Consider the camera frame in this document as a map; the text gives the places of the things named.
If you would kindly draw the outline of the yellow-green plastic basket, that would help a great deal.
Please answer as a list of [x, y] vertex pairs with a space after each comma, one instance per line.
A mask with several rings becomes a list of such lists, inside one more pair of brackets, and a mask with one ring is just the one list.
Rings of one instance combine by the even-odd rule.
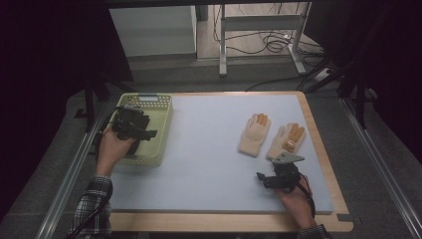
[[149, 116], [147, 130], [157, 130], [157, 135], [150, 141], [141, 140], [139, 148], [133, 155], [126, 155], [121, 164], [136, 166], [159, 166], [163, 160], [169, 127], [171, 125], [173, 107], [172, 97], [167, 94], [123, 94], [110, 115], [108, 124], [112, 126], [112, 120], [117, 107], [133, 107], [144, 111]]

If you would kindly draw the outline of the white power strip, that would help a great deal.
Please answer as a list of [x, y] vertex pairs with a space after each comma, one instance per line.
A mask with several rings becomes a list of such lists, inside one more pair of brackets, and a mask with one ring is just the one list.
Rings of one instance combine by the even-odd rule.
[[325, 78], [327, 78], [330, 74], [331, 74], [331, 69], [324, 68], [315, 76], [315, 81], [320, 82], [324, 80]]

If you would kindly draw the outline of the beige glove with round ornament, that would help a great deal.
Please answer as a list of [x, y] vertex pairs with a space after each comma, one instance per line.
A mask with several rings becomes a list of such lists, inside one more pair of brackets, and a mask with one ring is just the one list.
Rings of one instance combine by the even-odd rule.
[[306, 137], [305, 128], [290, 122], [279, 128], [267, 152], [267, 159], [275, 159], [283, 152], [296, 154]]

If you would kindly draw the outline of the white foam mat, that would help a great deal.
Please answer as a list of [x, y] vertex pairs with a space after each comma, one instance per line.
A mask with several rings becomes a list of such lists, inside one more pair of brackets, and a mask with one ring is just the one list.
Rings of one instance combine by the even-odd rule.
[[[258, 156], [239, 152], [248, 119], [263, 113], [272, 124]], [[112, 175], [115, 211], [280, 213], [275, 192], [259, 173], [280, 126], [305, 125], [296, 95], [176, 96], [161, 165], [118, 165]]]

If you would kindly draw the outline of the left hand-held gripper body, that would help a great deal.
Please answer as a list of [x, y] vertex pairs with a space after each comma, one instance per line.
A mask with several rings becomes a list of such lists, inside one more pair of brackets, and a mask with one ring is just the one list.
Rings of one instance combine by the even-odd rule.
[[111, 129], [119, 139], [126, 140], [140, 135], [140, 131], [146, 129], [148, 124], [149, 116], [143, 110], [128, 106], [117, 107]]

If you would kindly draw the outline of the white cabinet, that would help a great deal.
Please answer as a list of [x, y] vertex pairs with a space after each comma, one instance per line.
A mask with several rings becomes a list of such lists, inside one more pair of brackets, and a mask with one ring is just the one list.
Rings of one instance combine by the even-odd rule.
[[127, 57], [193, 54], [196, 44], [194, 6], [109, 10]]

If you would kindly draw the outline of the person's left hand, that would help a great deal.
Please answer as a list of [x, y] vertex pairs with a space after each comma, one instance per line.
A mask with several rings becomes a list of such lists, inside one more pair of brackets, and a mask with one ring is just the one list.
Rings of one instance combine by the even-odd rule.
[[114, 166], [127, 154], [134, 142], [134, 138], [119, 139], [112, 129], [107, 127], [102, 135], [96, 175], [110, 177]]

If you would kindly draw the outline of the aluminium rail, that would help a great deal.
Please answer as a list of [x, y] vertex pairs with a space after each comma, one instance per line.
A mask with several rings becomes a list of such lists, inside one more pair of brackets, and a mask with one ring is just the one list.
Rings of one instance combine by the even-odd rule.
[[82, 166], [85, 163], [86, 157], [88, 155], [89, 149], [92, 145], [92, 142], [95, 138], [95, 134], [100, 127], [100, 120], [106, 114], [106, 105], [100, 104], [99, 108], [95, 110], [94, 123], [90, 130], [88, 130], [79, 144], [76, 154], [71, 160], [71, 164], [68, 166], [68, 169], [64, 175], [64, 178], [58, 188], [58, 191], [51, 203], [51, 206], [41, 223], [38, 233], [35, 236], [35, 239], [52, 239], [60, 218], [65, 210], [65, 207], [68, 203], [69, 196], [71, 195], [77, 178], [80, 174]]
[[355, 109], [353, 108], [351, 102], [345, 99], [340, 99], [339, 102], [343, 105], [347, 117], [349, 118], [354, 130], [357, 133], [357, 136], [359, 137], [372, 163], [374, 164], [375, 170], [377, 171], [381, 181], [386, 187], [404, 223], [410, 231], [412, 238], [422, 239], [422, 220], [411, 204], [411, 201], [405, 195], [397, 180], [394, 178], [368, 131], [364, 129], [356, 119]]

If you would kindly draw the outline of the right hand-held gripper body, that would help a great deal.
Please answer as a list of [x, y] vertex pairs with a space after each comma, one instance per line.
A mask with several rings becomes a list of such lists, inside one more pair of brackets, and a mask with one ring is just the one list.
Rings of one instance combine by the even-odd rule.
[[273, 182], [282, 184], [282, 190], [291, 192], [295, 189], [296, 184], [300, 181], [300, 172], [296, 166], [296, 162], [303, 161], [303, 156], [283, 152], [277, 158], [272, 160], [274, 172], [277, 179]]

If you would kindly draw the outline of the black stand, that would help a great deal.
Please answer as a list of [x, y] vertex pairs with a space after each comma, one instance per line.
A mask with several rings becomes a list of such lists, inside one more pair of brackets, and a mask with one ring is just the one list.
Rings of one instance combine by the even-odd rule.
[[355, 91], [355, 119], [363, 129], [366, 129], [364, 107], [366, 103], [374, 102], [374, 99], [369, 100], [366, 97], [367, 84], [365, 71], [359, 64], [352, 62], [342, 69], [341, 75], [344, 76], [344, 79], [341, 81], [336, 92], [341, 98], [348, 98], [352, 91]]
[[126, 93], [135, 93], [135, 89], [109, 77], [88, 78], [85, 83], [86, 132], [89, 132], [95, 123], [94, 97], [97, 97], [100, 102], [106, 102], [110, 99], [107, 83], [111, 83]]

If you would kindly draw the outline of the person's right hand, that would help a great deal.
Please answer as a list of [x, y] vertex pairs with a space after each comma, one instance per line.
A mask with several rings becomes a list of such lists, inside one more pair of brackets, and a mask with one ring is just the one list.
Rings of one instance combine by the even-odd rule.
[[313, 218], [311, 205], [299, 187], [289, 193], [276, 189], [275, 193], [300, 229], [308, 229], [317, 225]]

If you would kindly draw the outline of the grey metal stand frame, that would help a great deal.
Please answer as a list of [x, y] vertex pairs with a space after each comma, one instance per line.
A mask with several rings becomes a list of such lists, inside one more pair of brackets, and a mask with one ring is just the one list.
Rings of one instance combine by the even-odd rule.
[[311, 7], [310, 2], [306, 2], [300, 14], [295, 15], [273, 15], [273, 16], [230, 16], [225, 14], [226, 5], [221, 5], [220, 18], [220, 55], [219, 55], [219, 75], [227, 76], [227, 54], [226, 40], [227, 32], [236, 31], [265, 31], [265, 30], [293, 30], [296, 35], [288, 50], [291, 58], [300, 75], [306, 73], [306, 69], [298, 55], [298, 44], [301, 39], [303, 29], [308, 18]]

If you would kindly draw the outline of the beige orange knit glove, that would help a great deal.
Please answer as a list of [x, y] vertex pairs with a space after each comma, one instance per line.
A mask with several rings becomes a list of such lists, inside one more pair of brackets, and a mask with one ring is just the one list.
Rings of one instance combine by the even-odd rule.
[[253, 114], [242, 133], [238, 149], [257, 157], [267, 137], [271, 121], [265, 114]]

